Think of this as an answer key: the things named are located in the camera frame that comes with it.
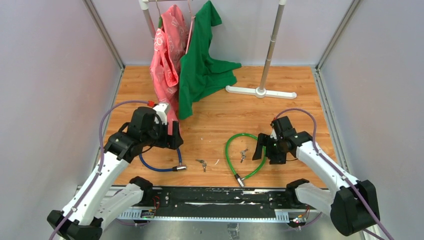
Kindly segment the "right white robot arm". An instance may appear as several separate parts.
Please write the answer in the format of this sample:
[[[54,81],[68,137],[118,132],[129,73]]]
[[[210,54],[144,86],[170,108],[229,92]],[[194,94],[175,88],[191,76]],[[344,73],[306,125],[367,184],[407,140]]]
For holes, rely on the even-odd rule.
[[[286,185],[285,201],[292,209],[309,205],[330,217],[336,230],[350,236],[376,225],[380,211],[375,186],[359,180],[336,164],[306,132],[298,132],[287,116],[275,118],[270,134],[259,133],[253,160],[265,156],[282,165],[290,154],[308,166],[325,184],[323,190],[301,178]]]

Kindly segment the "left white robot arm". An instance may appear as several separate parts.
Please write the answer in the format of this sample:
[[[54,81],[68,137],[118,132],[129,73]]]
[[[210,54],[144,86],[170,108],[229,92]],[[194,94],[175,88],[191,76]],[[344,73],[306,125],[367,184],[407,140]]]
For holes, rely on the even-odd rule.
[[[81,189],[61,210],[52,210],[47,216],[53,228],[50,239],[60,236],[66,240],[98,240],[128,208],[152,203],[153,184],[140,176],[132,178],[108,200],[103,199],[116,178],[144,148],[177,150],[183,144],[179,122],[168,122],[170,109],[168,103],[138,107],[129,122],[106,143],[100,142],[99,161]]]

